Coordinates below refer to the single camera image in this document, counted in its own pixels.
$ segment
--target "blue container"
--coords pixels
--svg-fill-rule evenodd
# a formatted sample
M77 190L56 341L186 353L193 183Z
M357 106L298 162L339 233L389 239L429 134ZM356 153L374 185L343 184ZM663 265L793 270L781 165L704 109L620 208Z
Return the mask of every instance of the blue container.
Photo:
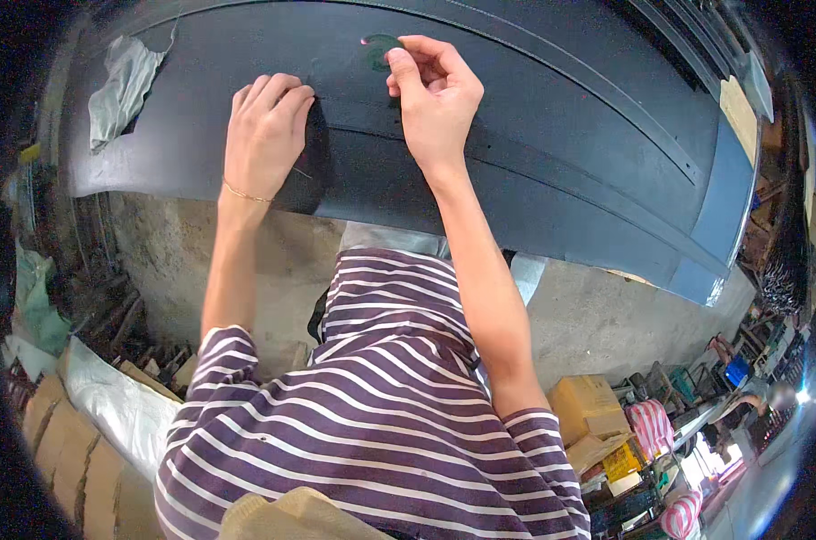
M737 388L740 382L750 373L750 366L743 356L736 354L735 359L726 366L725 373L729 382Z

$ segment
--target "beige fabric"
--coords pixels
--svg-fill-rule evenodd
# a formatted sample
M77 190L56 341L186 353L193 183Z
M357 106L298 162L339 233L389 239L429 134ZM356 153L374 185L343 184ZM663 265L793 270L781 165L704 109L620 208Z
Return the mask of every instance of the beige fabric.
M292 489L276 502L248 493L222 517L220 540L392 540L343 512L310 487Z

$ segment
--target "person's left hand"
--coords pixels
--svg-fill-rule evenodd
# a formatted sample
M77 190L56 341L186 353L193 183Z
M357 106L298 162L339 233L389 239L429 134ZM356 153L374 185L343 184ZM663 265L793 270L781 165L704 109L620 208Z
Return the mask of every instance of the person's left hand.
M293 75L261 75L234 94L224 183L249 197L273 200L305 146L306 117L315 92ZM222 186L220 217L257 226L269 203Z

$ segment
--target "gray pants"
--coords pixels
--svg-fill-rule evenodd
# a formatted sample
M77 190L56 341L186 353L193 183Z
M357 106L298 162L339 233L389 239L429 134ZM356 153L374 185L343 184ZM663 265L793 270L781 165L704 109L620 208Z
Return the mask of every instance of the gray pants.
M339 251L361 247L403 250L438 258L450 258L450 249L446 237L428 232L405 231L404 229L382 225L368 225L349 221L345 226L345 232L342 233ZM519 293L522 295L522 302L526 306L531 297L534 296L534 291L537 290L540 276L543 275L548 260L545 256L517 253L510 262L510 274L513 276L513 281L516 282L516 287L519 288Z

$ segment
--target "hand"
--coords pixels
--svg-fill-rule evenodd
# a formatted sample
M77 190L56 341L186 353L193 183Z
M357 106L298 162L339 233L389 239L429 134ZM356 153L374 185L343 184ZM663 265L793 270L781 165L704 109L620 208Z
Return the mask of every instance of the hand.
M305 146L310 86L293 75L261 75L234 94L225 144L224 181L235 191L272 200ZM269 204L222 187L220 215L257 226Z
M387 88L392 97L401 96L408 149L427 181L446 176L436 174L441 169L464 169L465 139L483 84L449 43L425 36L399 41L404 49L387 52Z

